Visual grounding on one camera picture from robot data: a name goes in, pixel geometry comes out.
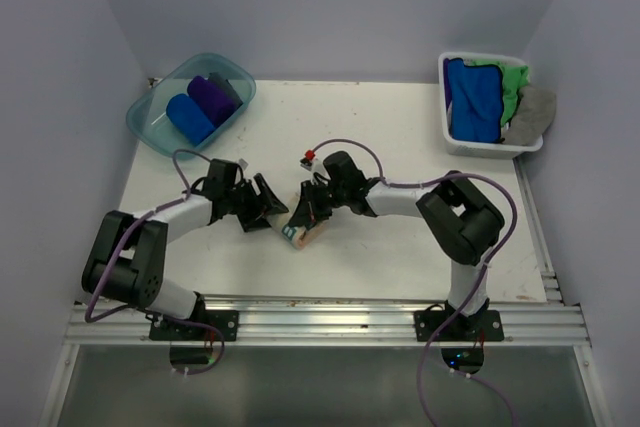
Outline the patterned white cloth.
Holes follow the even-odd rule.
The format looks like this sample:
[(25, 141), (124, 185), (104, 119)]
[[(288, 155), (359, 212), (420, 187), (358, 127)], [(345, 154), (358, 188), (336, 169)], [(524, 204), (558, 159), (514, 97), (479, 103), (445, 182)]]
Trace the patterned white cloth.
[(325, 223), (320, 223), (311, 229), (306, 227), (292, 227), (289, 225), (291, 213), (269, 216), (266, 218), (271, 228), (277, 232), (288, 244), (297, 250), (304, 249), (326, 229)]

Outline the blue towel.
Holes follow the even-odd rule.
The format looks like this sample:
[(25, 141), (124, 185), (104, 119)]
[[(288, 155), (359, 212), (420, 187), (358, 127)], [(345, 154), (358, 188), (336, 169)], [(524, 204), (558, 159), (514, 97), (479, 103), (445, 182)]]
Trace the blue towel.
[(199, 145), (215, 130), (198, 104), (186, 94), (172, 97), (166, 107), (172, 125), (193, 145)]

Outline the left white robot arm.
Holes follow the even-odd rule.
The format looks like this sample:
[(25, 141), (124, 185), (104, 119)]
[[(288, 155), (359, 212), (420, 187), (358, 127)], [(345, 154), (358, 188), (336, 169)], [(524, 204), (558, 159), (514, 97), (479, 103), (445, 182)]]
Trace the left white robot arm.
[(91, 295), (85, 321), (131, 308), (168, 319), (185, 339), (201, 337), (208, 326), (202, 296), (164, 276), (169, 244), (227, 215), (252, 232), (288, 211), (262, 175), (246, 178), (241, 163), (210, 159), (207, 173), (187, 182), (179, 198), (143, 213), (108, 212), (82, 274)]

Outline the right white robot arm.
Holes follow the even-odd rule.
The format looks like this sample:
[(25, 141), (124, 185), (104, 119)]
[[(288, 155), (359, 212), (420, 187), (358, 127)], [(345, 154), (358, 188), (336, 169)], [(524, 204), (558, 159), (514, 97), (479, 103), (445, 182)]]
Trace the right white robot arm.
[(312, 230), (342, 207), (372, 218), (423, 219), (451, 260), (447, 331), (461, 340), (476, 333), (481, 327), (479, 313), (488, 307), (489, 252), (505, 226), (502, 213), (474, 184), (483, 178), (452, 170), (422, 184), (390, 182), (381, 176), (365, 176), (345, 151), (331, 154), (322, 166), (325, 174), (313, 173), (301, 184), (288, 225)]

